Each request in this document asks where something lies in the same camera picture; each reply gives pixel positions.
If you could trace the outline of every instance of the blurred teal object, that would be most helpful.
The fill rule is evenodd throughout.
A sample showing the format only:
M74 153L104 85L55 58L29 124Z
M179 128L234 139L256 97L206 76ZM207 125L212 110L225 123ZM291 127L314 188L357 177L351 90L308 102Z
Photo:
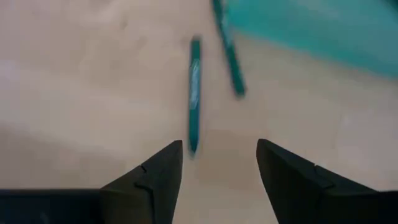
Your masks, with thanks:
M387 0L228 0L228 17L255 37L398 77L394 6Z

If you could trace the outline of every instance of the black plastic part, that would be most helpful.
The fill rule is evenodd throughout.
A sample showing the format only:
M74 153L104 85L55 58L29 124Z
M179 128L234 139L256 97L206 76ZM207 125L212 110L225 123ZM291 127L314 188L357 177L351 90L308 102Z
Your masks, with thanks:
M102 189L0 190L0 223L172 223L182 141Z
M398 192L378 192L260 139L257 162L280 224L398 223Z

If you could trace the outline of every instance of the table surface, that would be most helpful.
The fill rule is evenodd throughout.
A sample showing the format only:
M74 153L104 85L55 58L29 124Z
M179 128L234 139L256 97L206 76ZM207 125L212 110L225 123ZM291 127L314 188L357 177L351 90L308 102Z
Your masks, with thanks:
M101 187L184 140L174 223L276 223L255 150L269 139L398 189L397 82L234 33L233 95L209 1L0 3L0 187ZM188 61L203 37L200 145L187 153Z

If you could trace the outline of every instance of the teal object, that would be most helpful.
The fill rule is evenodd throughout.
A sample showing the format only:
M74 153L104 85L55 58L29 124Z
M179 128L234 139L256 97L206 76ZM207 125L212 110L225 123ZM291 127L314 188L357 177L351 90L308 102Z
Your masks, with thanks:
M231 81L237 96L244 96L246 87L244 84L239 60L236 56L235 46L231 34L229 33L228 20L223 10L223 5L220 0L212 0L213 12L218 32L220 33L223 42L224 52L228 61L229 72L231 74Z
M388 0L229 0L229 22L323 58L398 76L398 13Z
M193 153L199 143L200 123L200 82L201 82L201 39L194 36L191 41L189 68L189 141Z

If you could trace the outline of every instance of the teal pen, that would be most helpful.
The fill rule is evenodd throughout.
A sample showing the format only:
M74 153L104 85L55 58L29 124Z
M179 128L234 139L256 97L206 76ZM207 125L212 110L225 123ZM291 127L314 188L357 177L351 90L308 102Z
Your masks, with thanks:
M199 143L200 122L200 79L201 79L201 40L194 36L191 40L191 60L189 68L189 141L193 153Z
M239 66L238 58L236 57L233 40L228 30L228 20L224 14L221 0L212 0L212 1L213 1L212 3L216 19L216 25L220 33L221 39L223 41L224 51L226 59L228 61L229 72L231 74L231 79L235 90L235 94L238 96L244 96L246 87Z

